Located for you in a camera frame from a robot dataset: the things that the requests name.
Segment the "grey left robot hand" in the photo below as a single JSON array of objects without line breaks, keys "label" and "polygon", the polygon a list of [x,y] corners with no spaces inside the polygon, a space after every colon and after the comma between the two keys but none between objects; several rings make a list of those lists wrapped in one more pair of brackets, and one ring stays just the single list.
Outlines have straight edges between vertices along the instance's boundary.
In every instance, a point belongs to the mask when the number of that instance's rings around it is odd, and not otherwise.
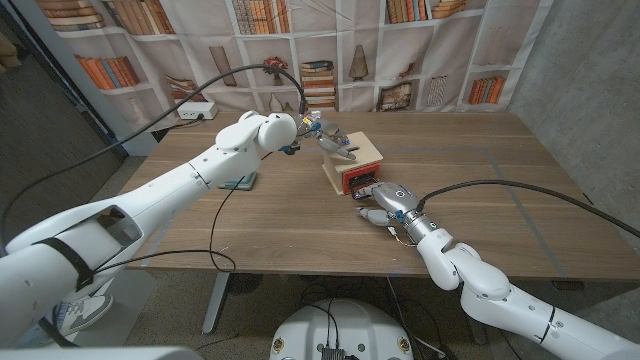
[{"label": "grey left robot hand", "polygon": [[312,111],[306,116],[298,115],[294,120],[297,134],[293,146],[298,146],[303,139],[314,138],[327,153],[335,153],[349,160],[356,159],[356,155],[347,149],[351,142],[346,133],[337,123],[323,117],[320,111]]}]

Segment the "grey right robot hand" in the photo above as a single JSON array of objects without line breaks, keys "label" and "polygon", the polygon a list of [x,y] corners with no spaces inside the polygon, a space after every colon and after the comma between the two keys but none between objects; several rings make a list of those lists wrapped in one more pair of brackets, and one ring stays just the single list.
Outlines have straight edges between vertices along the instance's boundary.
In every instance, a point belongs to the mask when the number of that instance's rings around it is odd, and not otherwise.
[{"label": "grey right robot hand", "polygon": [[414,243],[436,231],[438,226],[417,209],[419,200],[404,185],[378,182],[357,190],[356,200],[373,199],[381,209],[359,208],[359,214],[377,226],[399,224]]}]

